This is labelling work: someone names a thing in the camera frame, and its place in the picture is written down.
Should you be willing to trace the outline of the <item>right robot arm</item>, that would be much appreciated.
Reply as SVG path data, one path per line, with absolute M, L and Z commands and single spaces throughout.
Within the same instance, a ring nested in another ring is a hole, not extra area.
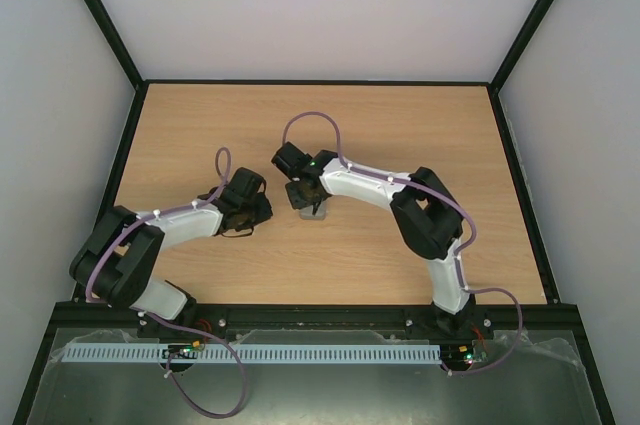
M 405 245 L 426 261 L 432 283 L 427 327 L 453 338 L 470 326 L 475 299 L 466 291 L 458 254 L 463 213 L 432 170 L 394 173 L 348 161 L 333 151 L 311 156 L 290 142 L 275 152 L 271 163 L 287 177 L 287 197 L 302 217 L 322 219 L 326 201 L 334 196 L 390 212 Z

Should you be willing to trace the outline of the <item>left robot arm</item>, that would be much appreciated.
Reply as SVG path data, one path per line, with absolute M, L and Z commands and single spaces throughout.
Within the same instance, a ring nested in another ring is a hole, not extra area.
M 241 167 L 221 186 L 186 205 L 151 212 L 113 207 L 72 260 L 69 275 L 85 289 L 89 303 L 134 310 L 145 323 L 161 319 L 191 328 L 197 322 L 197 301 L 153 276 L 160 253 L 230 232 L 249 236 L 272 216 L 266 180 Z

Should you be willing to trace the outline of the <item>grey glasses case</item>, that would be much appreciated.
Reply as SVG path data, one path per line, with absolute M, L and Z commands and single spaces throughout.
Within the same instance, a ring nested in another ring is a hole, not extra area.
M 328 202 L 321 201 L 313 205 L 302 208 L 299 211 L 299 217 L 302 220 L 324 220 L 327 216 Z

